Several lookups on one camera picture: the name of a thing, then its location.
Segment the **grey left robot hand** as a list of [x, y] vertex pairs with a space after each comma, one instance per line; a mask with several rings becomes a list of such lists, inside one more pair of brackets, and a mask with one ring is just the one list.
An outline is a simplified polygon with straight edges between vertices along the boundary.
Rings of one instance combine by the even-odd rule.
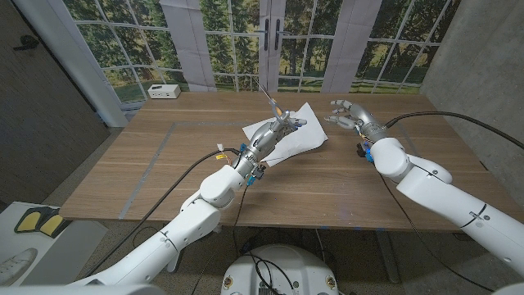
[[298, 118], [287, 119], [282, 123], [278, 120], [264, 123], [255, 131], [245, 151], [233, 162], [234, 170], [245, 179], [275, 149], [279, 141], [306, 124], [307, 120]]

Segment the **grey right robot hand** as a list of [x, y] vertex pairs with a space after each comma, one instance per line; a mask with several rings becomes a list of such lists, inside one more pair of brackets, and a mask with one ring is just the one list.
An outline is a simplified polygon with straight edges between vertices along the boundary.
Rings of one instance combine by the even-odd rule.
[[386, 128], [359, 104], [346, 100], [331, 101], [331, 104], [337, 108], [331, 116], [324, 117], [326, 121], [336, 123], [343, 129], [356, 130], [372, 142], [387, 137]]

